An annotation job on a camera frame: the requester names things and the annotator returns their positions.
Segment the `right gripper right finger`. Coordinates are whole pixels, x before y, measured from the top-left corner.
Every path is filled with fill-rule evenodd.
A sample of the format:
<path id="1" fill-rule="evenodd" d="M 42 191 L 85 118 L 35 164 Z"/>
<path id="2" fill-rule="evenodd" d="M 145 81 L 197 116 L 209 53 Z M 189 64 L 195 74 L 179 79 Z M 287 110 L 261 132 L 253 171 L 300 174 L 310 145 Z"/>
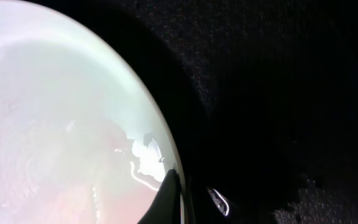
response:
<path id="1" fill-rule="evenodd" d="M 227 201 L 215 189 L 205 187 L 198 180 L 190 177 L 186 190 L 193 223 L 221 224 L 227 222 Z"/>

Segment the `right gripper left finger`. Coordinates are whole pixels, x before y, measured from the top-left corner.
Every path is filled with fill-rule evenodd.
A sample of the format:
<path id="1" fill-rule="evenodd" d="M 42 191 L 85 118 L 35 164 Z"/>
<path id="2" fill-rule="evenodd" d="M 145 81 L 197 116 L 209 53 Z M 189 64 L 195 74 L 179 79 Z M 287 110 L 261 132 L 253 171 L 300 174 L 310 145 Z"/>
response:
<path id="1" fill-rule="evenodd" d="M 180 224 L 181 185 L 177 172 L 170 169 L 151 206 L 138 224 Z"/>

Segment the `light blue plate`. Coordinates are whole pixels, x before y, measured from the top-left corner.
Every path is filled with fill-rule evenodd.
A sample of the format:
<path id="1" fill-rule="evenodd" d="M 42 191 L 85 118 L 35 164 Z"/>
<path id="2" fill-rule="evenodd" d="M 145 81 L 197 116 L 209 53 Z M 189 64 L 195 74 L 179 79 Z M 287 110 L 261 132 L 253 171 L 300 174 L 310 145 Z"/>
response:
<path id="1" fill-rule="evenodd" d="M 74 19 L 0 1 L 0 223 L 138 223 L 183 169 L 137 74 Z"/>

